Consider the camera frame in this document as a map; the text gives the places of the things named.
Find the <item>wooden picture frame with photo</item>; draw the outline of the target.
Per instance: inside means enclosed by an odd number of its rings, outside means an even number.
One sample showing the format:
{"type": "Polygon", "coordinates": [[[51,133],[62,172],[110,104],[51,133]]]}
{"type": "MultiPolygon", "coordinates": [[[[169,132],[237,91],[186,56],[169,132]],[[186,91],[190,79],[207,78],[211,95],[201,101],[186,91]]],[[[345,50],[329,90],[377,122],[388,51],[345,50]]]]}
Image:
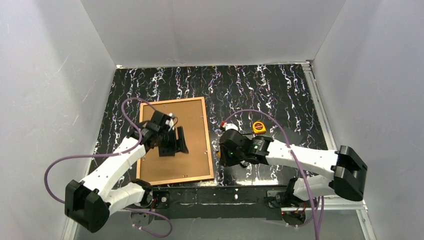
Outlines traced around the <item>wooden picture frame with photo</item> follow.
{"type": "Polygon", "coordinates": [[[137,161],[136,177],[153,186],[212,180],[213,153],[204,97],[152,105],[159,112],[175,115],[175,130],[165,137],[165,146],[149,150],[137,161]]]}

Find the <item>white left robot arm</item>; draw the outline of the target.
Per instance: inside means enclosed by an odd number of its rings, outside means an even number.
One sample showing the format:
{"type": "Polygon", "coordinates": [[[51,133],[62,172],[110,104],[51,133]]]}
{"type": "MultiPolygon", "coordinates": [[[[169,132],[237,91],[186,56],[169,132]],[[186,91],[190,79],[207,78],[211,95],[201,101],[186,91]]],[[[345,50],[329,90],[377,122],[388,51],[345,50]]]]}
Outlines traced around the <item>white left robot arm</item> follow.
{"type": "Polygon", "coordinates": [[[114,189],[114,185],[149,150],[170,150],[187,153],[181,126],[175,127],[177,117],[172,113],[154,111],[150,120],[134,124],[134,130],[117,149],[92,173],[82,180],[71,180],[65,188],[65,214],[91,233],[99,231],[109,217],[128,206],[139,204],[148,208],[154,202],[150,183],[134,179],[114,189]]]}

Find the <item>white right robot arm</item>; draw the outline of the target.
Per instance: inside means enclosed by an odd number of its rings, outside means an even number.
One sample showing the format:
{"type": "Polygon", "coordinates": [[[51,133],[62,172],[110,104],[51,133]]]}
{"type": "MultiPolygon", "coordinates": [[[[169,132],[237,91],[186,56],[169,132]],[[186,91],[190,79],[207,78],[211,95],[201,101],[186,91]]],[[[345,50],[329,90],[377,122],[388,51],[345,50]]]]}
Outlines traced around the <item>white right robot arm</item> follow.
{"type": "Polygon", "coordinates": [[[356,151],[342,145],[339,150],[318,150],[290,145],[268,136],[247,137],[235,129],[219,139],[220,164],[285,166],[312,172],[308,178],[293,178],[281,200],[289,203],[337,195],[361,202],[364,199],[368,166],[356,151]]]}

